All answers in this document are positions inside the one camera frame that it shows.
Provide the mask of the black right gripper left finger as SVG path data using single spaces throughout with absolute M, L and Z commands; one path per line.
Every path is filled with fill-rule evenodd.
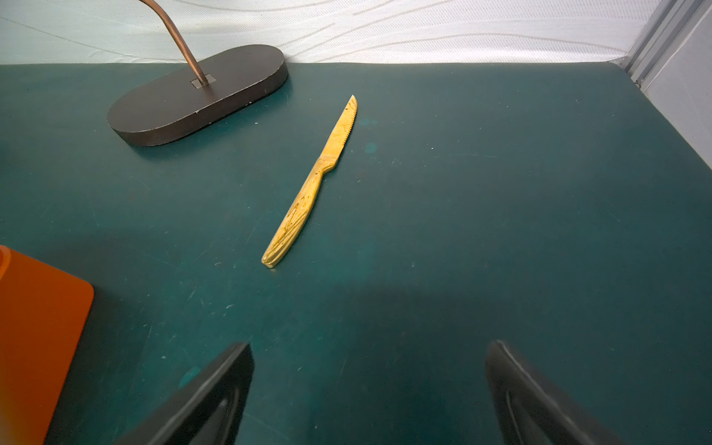
M 118 444 L 233 444 L 254 373 L 248 343 L 235 343 Z

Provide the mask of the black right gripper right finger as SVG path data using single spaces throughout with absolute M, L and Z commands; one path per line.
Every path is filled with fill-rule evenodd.
M 485 375 L 505 444 L 624 442 L 504 341 L 489 345 Z

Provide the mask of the orange storage box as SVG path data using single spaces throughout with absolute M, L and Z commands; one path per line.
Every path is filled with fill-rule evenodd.
M 90 312 L 85 280 L 1 248 L 1 442 L 42 444 Z

